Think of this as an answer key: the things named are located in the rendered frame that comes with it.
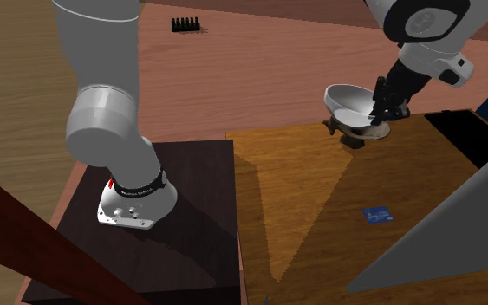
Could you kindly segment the black ribbed rack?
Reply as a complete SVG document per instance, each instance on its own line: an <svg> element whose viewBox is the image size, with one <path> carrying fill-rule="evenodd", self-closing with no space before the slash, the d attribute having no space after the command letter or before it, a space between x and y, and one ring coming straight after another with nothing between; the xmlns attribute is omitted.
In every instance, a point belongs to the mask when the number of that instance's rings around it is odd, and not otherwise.
<svg viewBox="0 0 488 305"><path fill-rule="evenodd" d="M200 30L201 25L199 19L196 16L171 19L172 32L194 32Z"/></svg>

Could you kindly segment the white bowl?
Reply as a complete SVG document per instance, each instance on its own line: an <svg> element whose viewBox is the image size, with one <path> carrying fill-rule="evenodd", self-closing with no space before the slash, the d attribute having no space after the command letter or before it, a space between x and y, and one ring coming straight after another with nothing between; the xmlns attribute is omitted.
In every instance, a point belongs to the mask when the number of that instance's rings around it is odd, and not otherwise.
<svg viewBox="0 0 488 305"><path fill-rule="evenodd" d="M373 91L349 84L332 84L325 89L324 104L330 114L348 127L371 125L374 116Z"/></svg>

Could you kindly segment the brown wooden table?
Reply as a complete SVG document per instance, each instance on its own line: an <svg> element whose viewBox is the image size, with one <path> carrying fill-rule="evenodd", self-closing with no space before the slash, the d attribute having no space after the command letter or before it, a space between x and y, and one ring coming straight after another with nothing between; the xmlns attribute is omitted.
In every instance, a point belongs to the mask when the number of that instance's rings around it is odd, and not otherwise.
<svg viewBox="0 0 488 305"><path fill-rule="evenodd" d="M321 124L227 133L243 305L488 305L488 270L350 294L347 285L488 161L473 111L415 114L351 149ZM369 224L386 206L392 222Z"/></svg>

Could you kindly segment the dark red wooden beam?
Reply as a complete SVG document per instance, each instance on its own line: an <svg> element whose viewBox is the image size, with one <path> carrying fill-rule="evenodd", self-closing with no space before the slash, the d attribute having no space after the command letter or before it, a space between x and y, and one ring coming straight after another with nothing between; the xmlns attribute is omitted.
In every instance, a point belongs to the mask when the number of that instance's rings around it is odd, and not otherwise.
<svg viewBox="0 0 488 305"><path fill-rule="evenodd" d="M1 186L0 264L87 305L150 305Z"/></svg>

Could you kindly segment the blue card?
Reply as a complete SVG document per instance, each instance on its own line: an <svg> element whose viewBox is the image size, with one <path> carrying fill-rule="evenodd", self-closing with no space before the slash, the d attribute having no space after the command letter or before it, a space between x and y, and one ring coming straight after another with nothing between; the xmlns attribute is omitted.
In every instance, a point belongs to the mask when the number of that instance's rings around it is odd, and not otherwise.
<svg viewBox="0 0 488 305"><path fill-rule="evenodd" d="M362 213L369 224L392 222L394 220L386 206L366 208L362 210Z"/></svg>

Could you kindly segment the dark robot stand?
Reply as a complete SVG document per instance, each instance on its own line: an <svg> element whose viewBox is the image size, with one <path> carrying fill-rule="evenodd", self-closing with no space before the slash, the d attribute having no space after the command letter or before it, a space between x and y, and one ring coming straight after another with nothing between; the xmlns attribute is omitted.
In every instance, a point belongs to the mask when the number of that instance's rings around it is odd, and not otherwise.
<svg viewBox="0 0 488 305"><path fill-rule="evenodd" d="M240 305L233 144L229 140L154 146L178 201L149 230L100 224L109 179L88 167L57 230L152 305Z"/></svg>

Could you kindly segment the grey flat panel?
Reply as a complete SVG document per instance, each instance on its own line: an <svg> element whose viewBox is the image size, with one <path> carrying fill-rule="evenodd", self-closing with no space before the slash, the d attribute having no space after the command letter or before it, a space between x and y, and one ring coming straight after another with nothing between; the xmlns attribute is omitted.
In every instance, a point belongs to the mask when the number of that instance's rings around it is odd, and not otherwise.
<svg viewBox="0 0 488 305"><path fill-rule="evenodd" d="M488 269L488 163L347 285L349 293Z"/></svg>

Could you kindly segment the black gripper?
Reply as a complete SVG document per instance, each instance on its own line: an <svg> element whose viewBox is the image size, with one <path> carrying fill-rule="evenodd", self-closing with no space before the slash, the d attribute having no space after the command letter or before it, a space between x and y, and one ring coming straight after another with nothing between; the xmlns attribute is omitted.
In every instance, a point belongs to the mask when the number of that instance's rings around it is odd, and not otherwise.
<svg viewBox="0 0 488 305"><path fill-rule="evenodd" d="M429 75L412 71L401 60L397 60L387 73L387 77L379 76L374 87L372 126L379 126L382 116L388 108L388 119L402 120L410 116L407 103L429 81Z"/></svg>

